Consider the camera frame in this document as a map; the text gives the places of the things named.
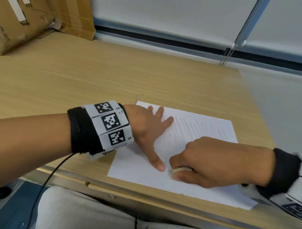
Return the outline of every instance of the blue carpet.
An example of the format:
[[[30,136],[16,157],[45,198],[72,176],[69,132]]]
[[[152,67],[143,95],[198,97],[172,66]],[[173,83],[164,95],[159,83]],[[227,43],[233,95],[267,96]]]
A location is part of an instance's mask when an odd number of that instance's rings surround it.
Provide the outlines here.
[[[7,198],[0,200],[0,228],[25,229],[28,224],[33,203],[42,186],[22,180],[16,180],[8,186],[13,192]],[[39,201],[40,199],[35,206],[29,228],[35,227]]]

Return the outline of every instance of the wooden table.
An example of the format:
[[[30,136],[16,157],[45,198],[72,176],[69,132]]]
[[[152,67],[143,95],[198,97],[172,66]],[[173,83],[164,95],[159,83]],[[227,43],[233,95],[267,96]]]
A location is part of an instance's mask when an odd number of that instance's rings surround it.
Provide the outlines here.
[[[274,147],[236,69],[61,33],[33,40],[0,58],[0,118],[140,100],[231,120],[239,143]],[[247,211],[107,177],[113,158],[112,153],[87,161],[75,155],[61,166],[52,184],[197,227],[206,228],[205,220],[237,229],[302,228],[300,220],[276,207],[258,204]],[[60,161],[25,177],[42,182]]]

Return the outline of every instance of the finger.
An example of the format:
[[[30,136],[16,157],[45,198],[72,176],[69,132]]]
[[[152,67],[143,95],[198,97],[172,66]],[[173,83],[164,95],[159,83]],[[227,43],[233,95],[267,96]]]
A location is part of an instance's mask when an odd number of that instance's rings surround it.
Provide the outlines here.
[[[162,126],[163,126],[164,130],[166,130],[169,126],[171,126],[173,121],[174,121],[174,118],[172,116],[170,116],[165,121],[163,121]]]
[[[148,106],[147,110],[153,113],[153,106]]]
[[[215,187],[215,182],[212,182],[193,171],[179,171],[174,173],[172,178],[173,180],[182,181],[188,184],[196,184],[206,189]]]
[[[151,165],[158,171],[163,172],[165,170],[165,164],[159,158],[159,156],[154,151],[154,144],[152,145],[139,145],[143,153],[147,156]]]
[[[160,108],[158,108],[158,110],[155,114],[155,117],[162,118],[163,113],[164,113],[164,108],[160,107]]]
[[[170,157],[169,162],[172,169],[177,169],[179,167],[189,166],[184,158],[184,154],[181,152],[180,154],[174,155]]]

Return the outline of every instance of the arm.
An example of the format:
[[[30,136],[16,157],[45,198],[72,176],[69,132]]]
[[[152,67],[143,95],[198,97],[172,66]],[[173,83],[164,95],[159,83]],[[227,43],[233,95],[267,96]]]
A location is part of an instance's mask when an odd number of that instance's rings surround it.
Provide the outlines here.
[[[297,155],[202,137],[171,157],[170,164],[173,169],[194,169],[175,172],[175,180],[204,188],[239,184],[247,196],[302,219],[302,169]]]
[[[152,109],[152,107],[146,109],[137,105],[124,105],[137,145],[156,169],[164,171],[164,163],[154,152],[153,146],[155,140],[171,125],[173,118],[161,122],[163,107],[155,115],[152,114]],[[83,110],[89,119],[86,110],[84,108]],[[53,160],[78,153],[79,151],[72,150],[75,149],[71,141],[71,126],[74,124],[68,114],[0,120],[0,187]],[[86,128],[85,134],[89,137],[94,132],[96,134],[95,128],[92,124],[91,129]],[[77,148],[81,148],[79,142],[75,141]],[[104,150],[100,140],[98,144],[101,149],[97,153]]]

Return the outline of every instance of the desk drawer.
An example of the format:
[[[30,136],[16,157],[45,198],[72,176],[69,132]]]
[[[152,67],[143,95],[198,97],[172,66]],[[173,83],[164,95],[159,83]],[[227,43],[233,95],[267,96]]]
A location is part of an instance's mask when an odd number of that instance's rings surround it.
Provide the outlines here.
[[[24,176],[24,178],[43,184],[51,171],[39,168]],[[69,176],[55,173],[49,180],[48,185],[58,185],[89,196],[104,200],[119,208],[127,209],[133,213],[150,216],[152,218],[172,221],[202,229],[256,229],[255,227],[240,227],[220,220],[205,216],[192,214],[166,205],[158,204],[136,196],[131,196],[114,190],[100,187],[92,183],[71,178]]]

